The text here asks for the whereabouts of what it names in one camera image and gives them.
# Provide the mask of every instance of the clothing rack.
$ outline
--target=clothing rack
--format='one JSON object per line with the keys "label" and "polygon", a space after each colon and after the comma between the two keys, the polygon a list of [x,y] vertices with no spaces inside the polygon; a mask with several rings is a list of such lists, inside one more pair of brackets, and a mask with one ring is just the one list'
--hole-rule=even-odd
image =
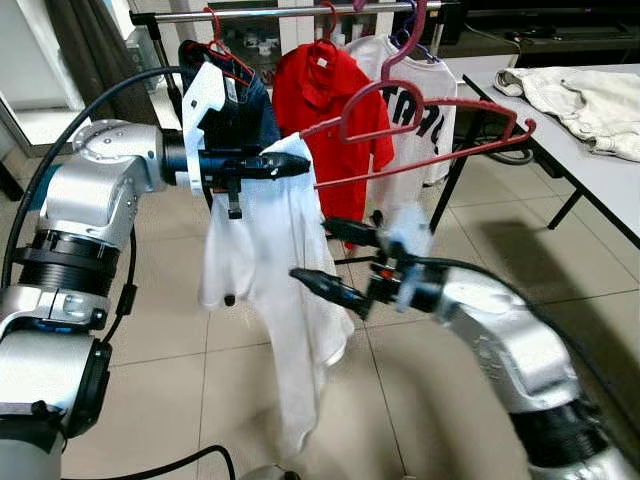
{"label": "clothing rack", "polygon": [[[429,0],[426,10],[430,12],[430,16],[436,19],[436,27],[433,31],[431,45],[429,49],[433,55],[438,54],[440,49],[440,39],[447,17],[447,11],[450,8],[458,7],[458,1],[441,1]],[[367,15],[375,13],[393,13],[393,12],[410,12],[413,7],[408,2],[396,3],[375,3],[366,4],[360,11],[356,11],[353,5],[335,5],[335,14],[338,15]],[[261,18],[261,17],[308,17],[317,15],[334,15],[334,11],[330,7],[312,6],[312,7],[284,7],[284,8],[242,8],[242,9],[220,9],[215,11],[218,19],[221,18]],[[184,22],[210,22],[212,16],[208,12],[182,12],[182,13],[133,13],[129,11],[131,23],[137,26],[145,26],[149,31],[149,36],[153,41],[153,47],[163,67],[169,66],[167,52],[162,43],[162,35],[158,24],[160,23],[184,23]],[[171,75],[165,75],[167,82],[167,93],[173,109],[181,118],[182,95]]]}

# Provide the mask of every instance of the curtain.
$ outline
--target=curtain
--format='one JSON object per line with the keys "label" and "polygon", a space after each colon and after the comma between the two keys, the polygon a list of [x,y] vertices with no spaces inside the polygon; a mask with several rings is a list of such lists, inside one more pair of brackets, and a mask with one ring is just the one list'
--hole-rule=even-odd
{"label": "curtain", "polygon": [[[102,0],[46,0],[46,5],[62,55],[86,104],[137,73]],[[94,121],[104,118],[159,125],[142,83],[116,95],[91,116]]]}

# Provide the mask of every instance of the black cable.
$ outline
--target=black cable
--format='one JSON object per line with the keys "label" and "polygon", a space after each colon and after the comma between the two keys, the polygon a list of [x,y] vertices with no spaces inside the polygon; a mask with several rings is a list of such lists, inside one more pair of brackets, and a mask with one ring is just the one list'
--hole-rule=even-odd
{"label": "black cable", "polygon": [[[129,272],[127,273],[127,281],[122,290],[123,295],[125,294],[125,292],[129,291],[131,286],[133,286],[133,279],[136,273],[136,257],[137,257],[137,251],[138,251],[138,244],[136,242],[135,227],[131,227],[131,233],[129,234],[129,245],[130,245]],[[109,343],[111,341],[111,338],[116,333],[116,330],[118,330],[118,327],[120,326],[120,322],[122,322],[123,317],[124,317],[124,313],[116,311],[116,318],[113,321],[111,328],[109,328],[109,331],[102,339],[104,343]]]}
{"label": "black cable", "polygon": [[76,118],[69,124],[69,126],[62,132],[62,134],[58,137],[55,143],[51,146],[47,154],[44,156],[40,165],[36,169],[29,185],[24,191],[24,195],[22,196],[22,201],[18,206],[18,211],[13,220],[13,225],[11,226],[11,231],[9,232],[9,238],[7,239],[7,246],[4,254],[4,263],[2,264],[2,281],[0,282],[0,288],[7,288],[11,283],[11,269],[13,264],[13,256],[15,254],[15,249],[18,244],[18,238],[20,236],[20,230],[22,229],[22,224],[24,223],[24,219],[27,216],[27,212],[29,210],[29,205],[33,196],[35,195],[38,185],[42,181],[42,178],[47,170],[47,168],[51,165],[56,156],[60,153],[62,147],[67,143],[71,135],[82,125],[89,116],[96,111],[103,103],[109,101],[112,97],[120,93],[122,90],[139,83],[143,80],[146,80],[150,77],[156,77],[159,75],[171,74],[171,73],[180,73],[184,75],[195,75],[197,71],[193,68],[188,67],[160,67],[154,68],[153,70],[149,70],[146,72],[141,72],[133,77],[130,77],[122,82],[114,85],[109,88],[106,92],[96,98],[91,104],[89,104],[82,112],[78,114]]}
{"label": "black cable", "polygon": [[223,457],[224,461],[227,464],[227,470],[229,471],[229,479],[236,479],[236,472],[233,468],[233,462],[231,461],[231,455],[229,455],[229,451],[224,448],[222,445],[210,445],[207,448],[203,448],[202,450],[194,453],[193,455],[189,455],[188,457],[177,460],[173,463],[169,463],[168,465],[163,465],[162,467],[152,468],[151,470],[145,470],[144,472],[132,473],[129,475],[122,475],[120,477],[109,477],[109,478],[62,478],[61,480],[147,480],[148,478],[158,477],[160,475],[164,475],[165,473],[173,472],[174,470],[178,470],[190,463],[199,460],[213,452],[219,452]]}
{"label": "black cable", "polygon": [[[618,410],[618,412],[620,413],[620,415],[622,416],[624,421],[627,423],[629,429],[634,433],[636,438],[638,440],[640,440],[640,427],[638,427],[635,424],[635,422],[633,421],[633,419],[631,417],[631,414],[629,412],[627,412],[626,408],[623,405],[622,400],[620,399],[620,397],[618,397],[618,394],[615,393],[613,391],[613,389],[611,389],[611,387],[609,386],[605,375],[600,371],[600,369],[597,367],[597,365],[589,358],[588,354],[584,351],[584,349],[580,346],[580,344],[578,342],[576,342],[571,337],[571,335],[569,335],[567,332],[565,332],[564,329],[552,317],[542,313],[539,310],[538,307],[533,305],[527,298],[525,298],[520,292],[518,292],[518,290],[515,287],[513,287],[512,285],[510,285],[508,282],[504,281],[500,277],[498,277],[496,274],[490,272],[489,270],[487,270],[487,269],[485,269],[483,267],[480,267],[478,265],[474,265],[473,263],[468,263],[468,262],[464,262],[464,261],[461,261],[461,260],[454,260],[454,259],[450,259],[450,258],[414,257],[414,256],[412,256],[410,258],[410,261],[413,261],[415,263],[418,263],[418,264],[421,264],[421,265],[425,265],[425,266],[428,266],[428,267],[436,267],[436,268],[439,268],[439,269],[454,267],[454,268],[462,268],[462,269],[466,269],[466,270],[472,270],[472,271],[481,273],[483,275],[486,275],[487,277],[489,277],[489,278],[491,278],[493,280],[496,280],[497,282],[500,282],[506,288],[508,288],[512,292],[516,293],[517,295],[519,295],[524,300],[524,302],[526,304],[526,307],[532,312],[532,314],[536,318],[538,318],[542,323],[544,323],[545,325],[550,327],[554,332],[556,332],[558,334],[558,336],[562,339],[562,341],[564,343],[566,343],[578,355],[580,360],[582,360],[582,363],[584,363],[585,367],[587,367],[589,372],[591,372],[591,374],[595,377],[595,379],[598,381],[600,386],[603,388],[603,390],[609,396],[609,399],[611,400],[611,402],[615,406],[616,410]],[[608,428],[606,428],[606,431],[607,431],[607,434],[610,437],[613,437]],[[627,459],[630,462],[632,462],[632,463],[634,463],[636,465],[636,468],[640,467],[640,465],[638,465],[638,461],[635,460],[635,456],[629,456],[628,454],[625,454],[625,456],[627,457]]]}

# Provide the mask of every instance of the white table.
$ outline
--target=white table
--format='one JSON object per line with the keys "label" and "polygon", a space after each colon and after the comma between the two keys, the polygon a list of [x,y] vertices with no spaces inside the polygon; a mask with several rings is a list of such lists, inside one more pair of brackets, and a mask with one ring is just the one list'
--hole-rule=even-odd
{"label": "white table", "polygon": [[[597,65],[580,69],[627,72],[640,75],[640,64]],[[533,118],[537,129],[531,137],[536,159],[550,166],[576,188],[549,224],[555,228],[581,196],[593,203],[633,244],[640,248],[640,163],[618,157],[595,155],[555,118],[539,112],[524,98],[508,97],[493,87],[495,72],[464,75],[465,82],[482,98],[509,108],[518,114],[518,126],[527,129],[525,119]],[[455,187],[464,166],[454,164],[445,191],[438,204],[440,210]]]}

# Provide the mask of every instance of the red shirt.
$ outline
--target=red shirt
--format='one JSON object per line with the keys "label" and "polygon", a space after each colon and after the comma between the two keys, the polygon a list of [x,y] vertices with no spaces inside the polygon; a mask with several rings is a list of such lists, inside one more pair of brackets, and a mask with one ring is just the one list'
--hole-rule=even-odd
{"label": "red shirt", "polygon": [[[337,117],[344,105],[371,80],[346,52],[326,44],[301,45],[282,57],[273,85],[273,107],[283,135],[290,135],[323,120]],[[339,127],[332,127],[305,139],[313,155],[318,182],[353,177],[381,170],[393,160],[390,137],[343,144]],[[363,98],[349,118],[349,135],[389,128],[387,106],[380,92]],[[362,221],[366,182],[319,190],[325,217]]]}

